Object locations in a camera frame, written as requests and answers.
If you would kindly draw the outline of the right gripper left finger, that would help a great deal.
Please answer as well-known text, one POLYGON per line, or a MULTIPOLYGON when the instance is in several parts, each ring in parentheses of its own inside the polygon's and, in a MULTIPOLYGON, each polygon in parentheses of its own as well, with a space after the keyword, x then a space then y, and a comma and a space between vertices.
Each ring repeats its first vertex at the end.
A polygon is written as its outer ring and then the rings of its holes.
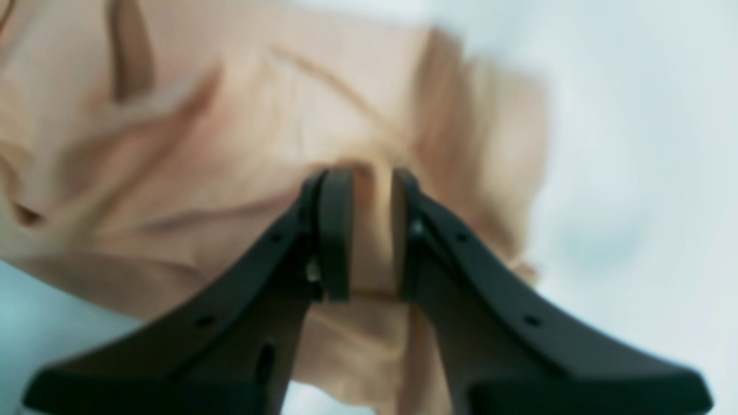
POLYGON ((229 270, 155 322, 37 373, 25 414, 279 414, 306 313, 349 299, 353 173, 304 182, 229 270))

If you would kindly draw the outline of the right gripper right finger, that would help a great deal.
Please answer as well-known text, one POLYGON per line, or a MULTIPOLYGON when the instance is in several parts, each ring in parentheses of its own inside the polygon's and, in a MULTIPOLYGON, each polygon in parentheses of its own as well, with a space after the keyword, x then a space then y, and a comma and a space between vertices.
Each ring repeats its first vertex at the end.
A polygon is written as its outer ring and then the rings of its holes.
POLYGON ((703 376, 602 334, 537 294, 469 226, 392 177, 401 297, 432 324, 456 414, 706 414, 703 376))

